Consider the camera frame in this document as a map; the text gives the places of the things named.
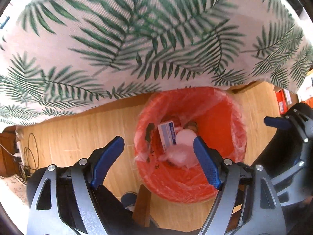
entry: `wooden furniture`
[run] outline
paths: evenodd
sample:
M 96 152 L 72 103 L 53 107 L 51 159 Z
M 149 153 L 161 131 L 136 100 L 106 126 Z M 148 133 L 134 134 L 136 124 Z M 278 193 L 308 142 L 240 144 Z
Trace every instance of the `wooden furniture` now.
M 231 86 L 230 88 L 228 88 L 228 91 L 233 93 L 233 94 L 240 94 L 240 93 L 244 93 L 245 91 L 248 91 L 252 88 L 254 88 L 255 86 L 261 84 L 261 81 L 253 81 L 247 85 L 238 85 L 238 86 Z
M 0 143 L 11 153 L 14 154 L 15 133 L 0 133 Z M 2 146 L 0 146 L 0 176 L 10 177 L 19 174 L 18 164 Z
M 141 227 L 150 226 L 151 192 L 142 184 L 139 188 L 133 219 Z

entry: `trash can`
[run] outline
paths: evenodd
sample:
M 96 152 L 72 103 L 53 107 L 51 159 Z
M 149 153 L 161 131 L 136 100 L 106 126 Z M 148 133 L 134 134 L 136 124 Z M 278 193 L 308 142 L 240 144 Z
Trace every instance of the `trash can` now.
M 209 200 L 217 190 L 209 185 L 200 164 L 187 169 L 161 162 L 164 154 L 157 129 L 172 120 L 175 126 L 195 121 L 210 148 L 235 162 L 245 157 L 247 136 L 239 106 L 226 92 L 211 88 L 185 88 L 157 93 L 139 116 L 135 132 L 135 155 L 146 187 L 163 199 L 179 203 Z

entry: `white fabric with green leaves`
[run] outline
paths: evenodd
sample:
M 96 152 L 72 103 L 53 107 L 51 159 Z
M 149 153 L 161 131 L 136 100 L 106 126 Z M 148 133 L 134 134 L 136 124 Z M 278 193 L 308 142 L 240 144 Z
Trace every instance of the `white fabric with green leaves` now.
M 296 92 L 312 64 L 285 0 L 33 0 L 0 48 L 2 129 L 177 88 Z

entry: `wooden table leg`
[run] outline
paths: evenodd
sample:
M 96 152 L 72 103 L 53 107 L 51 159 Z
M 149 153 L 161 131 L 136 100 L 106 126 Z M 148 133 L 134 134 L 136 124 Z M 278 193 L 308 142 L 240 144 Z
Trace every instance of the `wooden table leg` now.
M 151 192 L 142 184 L 137 196 L 133 219 L 141 227 L 150 226 Z

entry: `screw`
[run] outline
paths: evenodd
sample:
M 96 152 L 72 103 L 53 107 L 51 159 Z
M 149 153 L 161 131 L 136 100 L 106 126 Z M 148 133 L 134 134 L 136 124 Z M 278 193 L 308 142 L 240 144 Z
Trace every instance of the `screw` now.
M 225 163 L 226 165 L 232 165 L 232 164 L 233 164 L 233 161 L 232 161 L 231 159 L 225 159 L 225 160 L 224 160 L 224 163 Z
M 80 159 L 78 163 L 80 165 L 85 165 L 87 162 L 88 162 L 88 160 L 86 158 L 83 158 L 83 159 Z
M 48 167 L 48 171 L 53 171 L 55 169 L 55 165 L 51 164 L 49 167 Z
M 263 170 L 263 166 L 260 165 L 260 164 L 257 164 L 256 165 L 256 169 L 259 170 L 259 171 L 262 171 Z

